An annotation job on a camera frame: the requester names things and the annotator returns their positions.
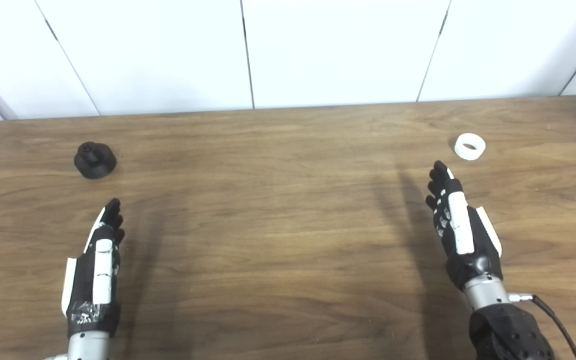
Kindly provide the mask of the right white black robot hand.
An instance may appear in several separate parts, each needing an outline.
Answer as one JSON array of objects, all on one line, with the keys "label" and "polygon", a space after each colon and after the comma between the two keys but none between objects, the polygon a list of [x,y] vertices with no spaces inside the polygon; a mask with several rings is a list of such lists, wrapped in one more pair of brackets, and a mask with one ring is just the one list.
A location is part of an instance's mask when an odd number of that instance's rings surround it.
[{"label": "right white black robot hand", "polygon": [[478,277],[503,280],[502,246],[486,210],[468,204],[462,183],[442,162],[435,161],[425,202],[446,254],[446,273],[463,290]]}]

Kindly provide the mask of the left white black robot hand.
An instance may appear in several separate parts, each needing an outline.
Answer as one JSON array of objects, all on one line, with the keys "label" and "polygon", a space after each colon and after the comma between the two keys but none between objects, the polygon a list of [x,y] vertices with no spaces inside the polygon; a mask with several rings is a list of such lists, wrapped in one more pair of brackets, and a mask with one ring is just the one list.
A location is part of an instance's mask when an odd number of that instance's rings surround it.
[{"label": "left white black robot hand", "polygon": [[117,300],[121,268],[119,246],[125,237],[121,201],[112,198],[94,221],[82,254],[66,260],[61,310],[67,336],[98,331],[115,336],[121,320]]}]

